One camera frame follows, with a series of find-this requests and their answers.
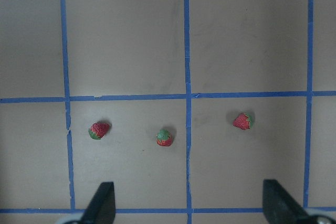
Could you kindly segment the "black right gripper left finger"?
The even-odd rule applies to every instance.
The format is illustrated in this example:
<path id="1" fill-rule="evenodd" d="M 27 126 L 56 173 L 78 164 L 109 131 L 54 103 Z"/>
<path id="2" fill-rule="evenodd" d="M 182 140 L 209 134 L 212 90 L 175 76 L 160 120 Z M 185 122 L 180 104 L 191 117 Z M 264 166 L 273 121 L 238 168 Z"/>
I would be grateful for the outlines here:
<path id="1" fill-rule="evenodd" d="M 114 183 L 101 183 L 84 211 L 80 223 L 113 224 L 116 216 L 115 203 Z"/>

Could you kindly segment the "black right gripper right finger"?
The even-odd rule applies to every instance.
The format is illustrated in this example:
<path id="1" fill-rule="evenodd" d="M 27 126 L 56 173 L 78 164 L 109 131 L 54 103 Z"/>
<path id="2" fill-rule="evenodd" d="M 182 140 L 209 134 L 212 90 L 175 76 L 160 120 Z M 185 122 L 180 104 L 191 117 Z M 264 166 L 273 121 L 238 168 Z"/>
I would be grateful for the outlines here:
<path id="1" fill-rule="evenodd" d="M 313 223 L 308 213 L 275 179 L 264 179 L 263 214 L 270 224 Z"/>

